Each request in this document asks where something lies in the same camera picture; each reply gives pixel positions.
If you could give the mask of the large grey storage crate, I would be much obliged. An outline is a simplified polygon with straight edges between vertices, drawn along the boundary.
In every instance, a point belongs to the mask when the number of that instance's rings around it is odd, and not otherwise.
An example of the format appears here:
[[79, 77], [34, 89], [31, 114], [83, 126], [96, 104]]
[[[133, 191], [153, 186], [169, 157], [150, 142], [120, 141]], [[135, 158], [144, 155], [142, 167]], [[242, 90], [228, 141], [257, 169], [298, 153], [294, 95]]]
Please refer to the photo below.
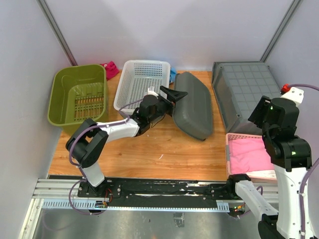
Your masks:
[[211, 84], [225, 131], [261, 135], [248, 118], [262, 96], [280, 96], [269, 67], [258, 61], [214, 62]]

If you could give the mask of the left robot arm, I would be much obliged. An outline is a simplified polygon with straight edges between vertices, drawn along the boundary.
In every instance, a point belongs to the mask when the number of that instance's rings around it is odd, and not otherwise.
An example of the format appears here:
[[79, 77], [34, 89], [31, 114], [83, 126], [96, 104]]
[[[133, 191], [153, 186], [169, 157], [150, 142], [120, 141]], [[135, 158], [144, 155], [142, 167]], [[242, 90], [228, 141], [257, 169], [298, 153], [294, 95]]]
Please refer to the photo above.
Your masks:
[[164, 95], [157, 94], [153, 87], [137, 100], [139, 106], [131, 115], [123, 113], [123, 119], [112, 122], [95, 122], [88, 118], [78, 127], [66, 143], [69, 161], [76, 166], [88, 187], [90, 194], [101, 197], [109, 192], [105, 176], [98, 159], [106, 143], [127, 137], [137, 137], [151, 128], [152, 123], [165, 115], [172, 116], [178, 101], [187, 92], [160, 87]]

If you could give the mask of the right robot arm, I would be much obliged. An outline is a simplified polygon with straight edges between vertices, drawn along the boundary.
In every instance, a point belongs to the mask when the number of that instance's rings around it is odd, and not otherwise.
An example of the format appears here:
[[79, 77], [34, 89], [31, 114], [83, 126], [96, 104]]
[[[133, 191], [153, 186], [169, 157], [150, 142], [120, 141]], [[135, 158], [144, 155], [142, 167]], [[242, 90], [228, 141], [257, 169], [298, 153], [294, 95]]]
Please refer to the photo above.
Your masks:
[[242, 199], [258, 221], [262, 239], [317, 239], [310, 220], [307, 180], [315, 169], [311, 147], [298, 137], [299, 109], [291, 99], [262, 96], [249, 121], [262, 130], [262, 140], [277, 177], [279, 208], [257, 191], [246, 174], [230, 175], [226, 194]]

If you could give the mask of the white perforated plastic basket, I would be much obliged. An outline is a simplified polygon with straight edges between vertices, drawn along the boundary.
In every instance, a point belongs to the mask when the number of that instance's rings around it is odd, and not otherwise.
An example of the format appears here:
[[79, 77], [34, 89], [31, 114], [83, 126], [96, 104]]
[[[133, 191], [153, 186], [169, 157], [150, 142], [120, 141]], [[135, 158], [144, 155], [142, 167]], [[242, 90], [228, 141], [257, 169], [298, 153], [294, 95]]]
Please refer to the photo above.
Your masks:
[[169, 87], [170, 64], [155, 60], [129, 60], [124, 64], [114, 100], [114, 109], [131, 115], [148, 88], [166, 98], [160, 86]]

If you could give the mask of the dark grey plastic tub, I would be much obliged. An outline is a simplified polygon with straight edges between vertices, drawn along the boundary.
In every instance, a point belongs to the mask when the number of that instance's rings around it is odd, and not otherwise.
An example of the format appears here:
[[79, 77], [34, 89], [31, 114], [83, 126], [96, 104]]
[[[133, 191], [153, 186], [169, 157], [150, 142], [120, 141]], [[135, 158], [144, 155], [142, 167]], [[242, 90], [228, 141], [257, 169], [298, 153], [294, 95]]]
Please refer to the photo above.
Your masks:
[[187, 135], [205, 141], [213, 133], [213, 112], [209, 89], [192, 73], [183, 72], [175, 78], [174, 89], [187, 92], [176, 102], [172, 118]]

